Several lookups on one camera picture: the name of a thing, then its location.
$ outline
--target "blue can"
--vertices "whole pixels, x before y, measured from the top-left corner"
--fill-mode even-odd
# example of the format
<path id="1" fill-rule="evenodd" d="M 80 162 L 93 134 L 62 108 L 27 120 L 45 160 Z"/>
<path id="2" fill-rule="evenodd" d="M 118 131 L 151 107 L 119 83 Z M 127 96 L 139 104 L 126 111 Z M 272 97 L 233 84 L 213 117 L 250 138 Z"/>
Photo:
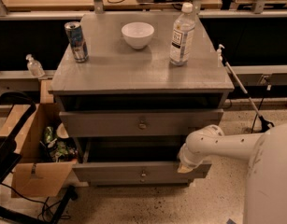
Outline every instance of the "blue can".
<path id="1" fill-rule="evenodd" d="M 66 23 L 65 31 L 76 62 L 85 62 L 88 59 L 88 50 L 80 23 L 77 21 Z"/>

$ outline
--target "small white bottle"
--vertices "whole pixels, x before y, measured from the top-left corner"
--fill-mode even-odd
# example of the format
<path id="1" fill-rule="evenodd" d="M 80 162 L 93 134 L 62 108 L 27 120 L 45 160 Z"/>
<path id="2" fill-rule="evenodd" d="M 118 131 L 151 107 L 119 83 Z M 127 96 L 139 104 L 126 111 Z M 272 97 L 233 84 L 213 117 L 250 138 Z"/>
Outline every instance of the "small white bottle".
<path id="1" fill-rule="evenodd" d="M 42 77 L 45 75 L 44 70 L 42 69 L 41 63 L 35 60 L 31 54 L 28 54 L 25 58 L 28 62 L 28 70 L 31 72 L 33 77 Z"/>
<path id="2" fill-rule="evenodd" d="M 184 3 L 181 15 L 174 21 L 170 61 L 177 66 L 188 62 L 194 34 L 193 4 Z"/>

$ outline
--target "bottle cap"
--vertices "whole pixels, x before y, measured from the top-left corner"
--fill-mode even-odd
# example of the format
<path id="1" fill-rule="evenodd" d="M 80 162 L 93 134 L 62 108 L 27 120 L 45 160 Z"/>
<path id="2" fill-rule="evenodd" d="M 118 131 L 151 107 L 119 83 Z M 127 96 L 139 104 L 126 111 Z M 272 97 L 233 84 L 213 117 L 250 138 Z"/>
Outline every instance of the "bottle cap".
<path id="1" fill-rule="evenodd" d="M 192 12 L 193 11 L 193 4 L 191 4 L 191 3 L 184 3 L 182 5 L 181 11 L 184 12 L 184 13 Z"/>
<path id="2" fill-rule="evenodd" d="M 29 62 L 31 62 L 34 58 L 32 57 L 31 54 L 27 54 L 27 56 L 25 57 L 25 60 L 28 60 Z"/>

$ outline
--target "drawer front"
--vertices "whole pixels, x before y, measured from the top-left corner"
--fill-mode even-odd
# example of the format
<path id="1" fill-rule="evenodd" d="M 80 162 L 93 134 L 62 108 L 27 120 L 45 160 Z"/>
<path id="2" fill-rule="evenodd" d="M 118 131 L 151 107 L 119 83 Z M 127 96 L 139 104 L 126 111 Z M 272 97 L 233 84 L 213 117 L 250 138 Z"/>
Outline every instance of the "drawer front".
<path id="1" fill-rule="evenodd" d="M 71 137 L 187 135 L 196 128 L 219 124 L 222 109 L 158 113 L 61 112 L 60 118 Z"/>
<path id="2" fill-rule="evenodd" d="M 208 174 L 210 162 L 204 161 L 188 174 L 177 173 L 176 161 L 154 162 L 91 162 L 76 164 L 73 170 L 81 182 L 92 185 L 189 184 Z"/>

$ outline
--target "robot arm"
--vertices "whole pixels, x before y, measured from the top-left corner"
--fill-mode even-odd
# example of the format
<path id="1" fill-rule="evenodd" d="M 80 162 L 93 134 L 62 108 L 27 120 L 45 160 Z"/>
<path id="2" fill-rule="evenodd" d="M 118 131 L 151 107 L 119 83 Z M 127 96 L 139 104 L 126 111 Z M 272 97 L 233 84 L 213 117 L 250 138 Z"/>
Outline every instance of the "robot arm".
<path id="1" fill-rule="evenodd" d="M 197 168 L 208 155 L 220 155 L 248 161 L 261 133 L 224 136 L 217 125 L 190 133 L 179 151 L 179 173 Z"/>
<path id="2" fill-rule="evenodd" d="M 249 161 L 244 224 L 287 223 L 287 124 L 258 134 L 223 136 L 214 125 L 193 132 L 180 149 L 179 172 L 207 155 Z"/>

